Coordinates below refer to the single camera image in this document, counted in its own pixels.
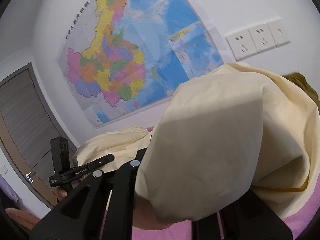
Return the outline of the person's left hand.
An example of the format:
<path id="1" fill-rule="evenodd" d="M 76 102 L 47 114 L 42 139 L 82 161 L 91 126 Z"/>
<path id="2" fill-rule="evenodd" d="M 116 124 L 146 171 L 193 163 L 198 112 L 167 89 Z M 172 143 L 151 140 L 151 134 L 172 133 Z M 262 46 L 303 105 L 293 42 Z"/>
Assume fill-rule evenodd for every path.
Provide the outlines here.
<path id="1" fill-rule="evenodd" d="M 64 189 L 61 188 L 57 188 L 56 189 L 56 197 L 57 197 L 57 202 L 61 202 L 61 200 L 63 200 L 63 198 L 65 198 L 67 196 L 67 192 Z"/>

